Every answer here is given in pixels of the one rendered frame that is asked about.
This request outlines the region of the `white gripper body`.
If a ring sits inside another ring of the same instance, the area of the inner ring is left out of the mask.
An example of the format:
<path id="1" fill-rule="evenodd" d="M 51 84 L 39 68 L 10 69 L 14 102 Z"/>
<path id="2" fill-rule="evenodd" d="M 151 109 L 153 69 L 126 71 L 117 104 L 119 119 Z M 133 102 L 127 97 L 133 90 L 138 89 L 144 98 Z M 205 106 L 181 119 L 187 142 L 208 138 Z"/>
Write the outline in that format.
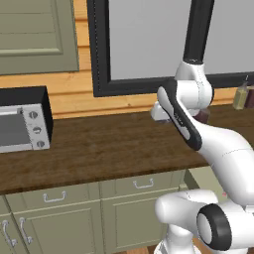
<path id="1" fill-rule="evenodd" d="M 171 123 L 172 120 L 167 112 L 161 107 L 160 103 L 156 101 L 151 109 L 151 117 L 156 122 Z"/>

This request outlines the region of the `olive green drawer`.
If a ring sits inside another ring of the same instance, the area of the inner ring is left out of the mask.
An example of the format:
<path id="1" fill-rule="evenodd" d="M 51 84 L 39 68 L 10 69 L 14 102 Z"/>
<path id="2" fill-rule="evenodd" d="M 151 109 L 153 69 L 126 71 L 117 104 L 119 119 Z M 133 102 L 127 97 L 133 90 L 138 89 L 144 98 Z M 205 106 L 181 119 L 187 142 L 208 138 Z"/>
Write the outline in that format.
<path id="1" fill-rule="evenodd" d="M 116 179 L 101 182 L 99 186 L 103 198 L 137 194 L 148 191 L 177 189 L 179 185 L 184 182 L 185 172 L 185 170 L 179 170 L 173 172 Z M 147 185 L 150 178 L 154 179 L 154 186 L 152 188 L 137 190 L 133 186 L 133 181 L 137 181 L 139 185 Z"/>
<path id="2" fill-rule="evenodd" d="M 65 200 L 52 203 L 44 202 L 44 193 L 49 198 L 58 198 L 62 196 L 62 191 L 66 191 Z M 89 183 L 45 190 L 32 190 L 7 194 L 6 199 L 13 211 L 45 208 L 99 199 L 99 186 L 98 183 Z"/>
<path id="3" fill-rule="evenodd" d="M 226 201 L 227 199 L 226 192 L 218 182 L 210 166 L 186 170 L 184 182 L 179 185 L 179 190 L 186 191 L 196 189 L 213 191 L 219 202 Z"/>

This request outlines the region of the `olive green drawer front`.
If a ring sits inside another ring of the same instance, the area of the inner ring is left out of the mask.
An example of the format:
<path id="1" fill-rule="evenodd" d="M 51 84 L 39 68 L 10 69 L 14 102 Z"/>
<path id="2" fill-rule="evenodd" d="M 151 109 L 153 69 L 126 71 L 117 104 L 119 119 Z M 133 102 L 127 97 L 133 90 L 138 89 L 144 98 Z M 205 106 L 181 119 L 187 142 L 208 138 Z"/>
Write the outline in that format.
<path id="1" fill-rule="evenodd" d="M 116 179 L 101 182 L 99 186 L 103 198 L 137 194 L 148 191 L 177 189 L 179 185 L 184 182 L 185 172 L 185 170 L 179 170 L 173 172 Z M 147 185 L 150 178 L 154 179 L 154 186 L 152 188 L 137 190 L 133 186 L 133 181 L 137 181 L 139 185 Z"/>
<path id="2" fill-rule="evenodd" d="M 52 203 L 44 202 L 44 193 L 49 198 L 58 198 L 62 196 L 62 191 L 66 191 L 65 200 Z M 32 190 L 7 194 L 6 199 L 13 211 L 45 208 L 99 199 L 99 186 L 98 183 L 89 183 L 45 190 Z"/>

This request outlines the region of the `dark red jar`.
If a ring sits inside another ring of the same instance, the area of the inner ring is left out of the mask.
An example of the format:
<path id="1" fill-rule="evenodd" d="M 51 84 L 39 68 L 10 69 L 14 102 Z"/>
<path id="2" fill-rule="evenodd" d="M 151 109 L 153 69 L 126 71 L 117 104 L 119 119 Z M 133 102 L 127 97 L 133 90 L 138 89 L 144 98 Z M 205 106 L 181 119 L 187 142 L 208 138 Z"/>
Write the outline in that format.
<path id="1" fill-rule="evenodd" d="M 210 116 L 210 111 L 207 108 L 205 108 L 205 109 L 201 109 L 198 115 L 194 119 L 197 120 L 198 122 L 206 124 L 208 122 L 209 116 Z"/>

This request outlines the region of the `olive oil bottle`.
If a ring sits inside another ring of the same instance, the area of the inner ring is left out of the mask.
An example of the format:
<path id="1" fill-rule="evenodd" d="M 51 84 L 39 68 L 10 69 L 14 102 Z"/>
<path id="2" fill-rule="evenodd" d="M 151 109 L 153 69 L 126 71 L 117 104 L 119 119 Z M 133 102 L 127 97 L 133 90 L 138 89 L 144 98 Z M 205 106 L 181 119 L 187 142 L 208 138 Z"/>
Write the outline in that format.
<path id="1" fill-rule="evenodd" d="M 247 85 L 248 85 L 248 77 L 245 77 L 245 80 L 237 88 L 235 95 L 234 95 L 233 107 L 236 110 L 240 110 L 240 109 L 244 108 L 247 94 L 248 94 Z"/>

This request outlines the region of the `black framed window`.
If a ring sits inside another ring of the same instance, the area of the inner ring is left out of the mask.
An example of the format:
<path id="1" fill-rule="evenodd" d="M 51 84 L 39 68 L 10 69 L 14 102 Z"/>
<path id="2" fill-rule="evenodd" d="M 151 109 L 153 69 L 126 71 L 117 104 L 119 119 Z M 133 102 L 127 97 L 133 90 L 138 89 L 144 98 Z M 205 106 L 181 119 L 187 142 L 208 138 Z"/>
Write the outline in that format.
<path id="1" fill-rule="evenodd" d="M 254 0 L 87 0 L 96 97 L 254 83 Z"/>

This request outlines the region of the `dark brown bottle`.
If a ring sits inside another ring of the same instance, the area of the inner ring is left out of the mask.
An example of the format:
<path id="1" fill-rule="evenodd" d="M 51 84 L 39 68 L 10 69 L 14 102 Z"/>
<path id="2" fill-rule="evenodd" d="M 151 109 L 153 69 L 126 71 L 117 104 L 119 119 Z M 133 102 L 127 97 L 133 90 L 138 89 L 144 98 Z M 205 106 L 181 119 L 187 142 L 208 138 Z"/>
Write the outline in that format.
<path id="1" fill-rule="evenodd" d="M 254 107 L 254 85 L 248 87 L 248 94 L 245 101 L 246 108 L 253 108 Z"/>

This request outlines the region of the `black and silver toaster oven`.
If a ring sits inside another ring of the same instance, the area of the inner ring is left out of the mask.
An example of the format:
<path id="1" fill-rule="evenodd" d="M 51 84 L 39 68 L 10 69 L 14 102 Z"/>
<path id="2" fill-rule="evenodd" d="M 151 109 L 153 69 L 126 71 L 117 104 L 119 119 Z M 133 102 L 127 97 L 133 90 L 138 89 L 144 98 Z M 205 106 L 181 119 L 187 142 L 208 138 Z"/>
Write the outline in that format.
<path id="1" fill-rule="evenodd" d="M 0 88 L 0 153 L 49 149 L 53 127 L 45 86 Z"/>

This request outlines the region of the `olive green wall cupboard door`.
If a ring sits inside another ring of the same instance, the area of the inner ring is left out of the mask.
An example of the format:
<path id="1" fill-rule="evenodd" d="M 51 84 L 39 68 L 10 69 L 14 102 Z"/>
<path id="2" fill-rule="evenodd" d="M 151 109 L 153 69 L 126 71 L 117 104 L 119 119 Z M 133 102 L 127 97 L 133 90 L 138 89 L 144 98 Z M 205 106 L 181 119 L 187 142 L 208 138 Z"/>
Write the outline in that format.
<path id="1" fill-rule="evenodd" d="M 0 0 L 0 75 L 77 70 L 73 0 Z"/>

